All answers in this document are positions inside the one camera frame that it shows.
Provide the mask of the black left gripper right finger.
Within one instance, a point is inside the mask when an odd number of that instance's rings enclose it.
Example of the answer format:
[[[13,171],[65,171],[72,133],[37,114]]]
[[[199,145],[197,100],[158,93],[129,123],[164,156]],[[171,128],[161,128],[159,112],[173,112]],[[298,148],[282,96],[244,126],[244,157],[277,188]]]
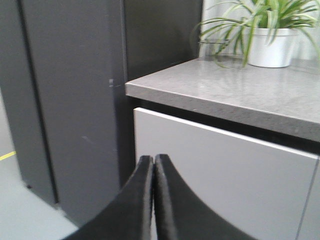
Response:
[[[252,240],[208,207],[187,185],[167,154],[154,162],[154,214],[159,240]]]

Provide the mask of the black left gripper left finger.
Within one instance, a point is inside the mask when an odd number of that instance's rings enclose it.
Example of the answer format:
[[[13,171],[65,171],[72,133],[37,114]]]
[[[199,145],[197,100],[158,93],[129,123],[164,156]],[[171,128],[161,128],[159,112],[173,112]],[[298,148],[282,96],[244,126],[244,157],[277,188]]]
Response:
[[[95,218],[66,240],[150,240],[153,158],[140,157],[119,194]]]

